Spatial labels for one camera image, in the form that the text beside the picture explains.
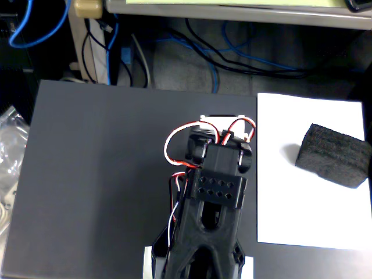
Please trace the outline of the gripper body with white servo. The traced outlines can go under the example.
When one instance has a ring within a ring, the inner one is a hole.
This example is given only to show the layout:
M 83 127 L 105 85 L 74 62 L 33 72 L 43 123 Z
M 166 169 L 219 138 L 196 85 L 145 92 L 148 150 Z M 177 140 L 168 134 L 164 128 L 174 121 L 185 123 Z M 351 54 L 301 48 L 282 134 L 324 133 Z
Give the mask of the gripper body with white servo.
M 220 135 L 222 136 L 222 133 L 224 130 L 228 130 L 229 126 L 239 118 L 244 117 L 244 115 L 238 115 L 238 116 L 205 116 L 200 115 L 200 121 L 208 122 L 212 125 L 214 125 L 217 130 L 219 131 Z M 234 133 L 234 135 L 242 140 L 250 140 L 252 136 L 252 126 L 245 120 L 239 120 L 237 121 L 233 127 L 231 128 L 231 131 Z

